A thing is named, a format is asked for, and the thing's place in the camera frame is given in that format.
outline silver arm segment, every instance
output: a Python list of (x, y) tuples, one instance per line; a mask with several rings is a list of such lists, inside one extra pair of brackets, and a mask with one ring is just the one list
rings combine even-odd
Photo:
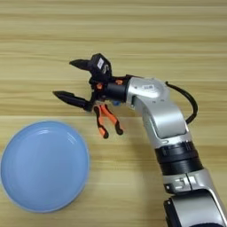
[[(154, 149), (192, 141), (184, 116), (170, 100), (164, 82), (132, 77), (126, 103), (142, 115)], [(166, 191), (175, 194), (171, 199), (183, 227), (198, 223), (227, 226), (223, 203), (205, 168), (182, 175), (163, 176), (163, 181)]]
[(167, 85), (157, 79), (130, 79), (127, 105), (140, 112), (153, 148), (192, 141), (180, 109), (169, 98)]

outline wood grain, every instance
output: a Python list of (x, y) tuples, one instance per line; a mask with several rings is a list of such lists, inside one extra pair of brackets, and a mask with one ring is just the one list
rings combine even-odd
[[(61, 120), (90, 148), (90, 179), (68, 207), (47, 215), (14, 206), (0, 190), (0, 226), (166, 226), (159, 166), (140, 117), (113, 108), (125, 128), (106, 121), (103, 140), (93, 114), (51, 92), (90, 95), (89, 74), (68, 65), (104, 53), (114, 75), (158, 77), (189, 90), (200, 114), (190, 126), (200, 157), (227, 207), (227, 2), (224, 0), (1, 0), (0, 149), (34, 121)], [(185, 116), (188, 103), (172, 92)]]

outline pliers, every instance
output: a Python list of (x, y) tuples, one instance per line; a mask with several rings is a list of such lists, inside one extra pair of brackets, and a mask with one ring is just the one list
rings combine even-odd
[(106, 128), (104, 126), (104, 120), (103, 120), (103, 117), (102, 117), (102, 113), (104, 115), (106, 115), (109, 118), (109, 120), (113, 123), (113, 125), (115, 126), (116, 133), (118, 135), (122, 135), (123, 134), (123, 130), (121, 128), (121, 125), (120, 125), (118, 119), (108, 109), (107, 104), (95, 105), (93, 109), (94, 109), (94, 112), (95, 112), (95, 114), (97, 116), (97, 125), (98, 125), (99, 133), (101, 134), (101, 136), (103, 138), (108, 138), (109, 137), (109, 133), (108, 133), (108, 131), (106, 130)]

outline robotic arm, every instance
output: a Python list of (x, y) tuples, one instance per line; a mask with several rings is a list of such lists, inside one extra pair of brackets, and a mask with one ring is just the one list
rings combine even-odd
[(70, 64), (91, 73), (91, 99), (88, 101), (72, 93), (54, 91), (59, 99), (89, 112), (97, 100), (118, 100), (142, 115), (160, 163), (165, 190), (172, 195), (164, 202), (168, 226), (227, 227), (223, 203), (208, 171), (200, 162), (187, 127), (196, 113), (184, 120), (180, 109), (169, 97), (168, 87), (175, 86), (132, 75), (113, 77), (110, 62), (101, 54), (93, 55), (91, 60), (79, 59)]

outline black joint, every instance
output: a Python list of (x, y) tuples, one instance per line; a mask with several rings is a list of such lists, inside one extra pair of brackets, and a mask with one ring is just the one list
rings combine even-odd
[(193, 142), (166, 145), (155, 149), (164, 176), (186, 174), (203, 169)]

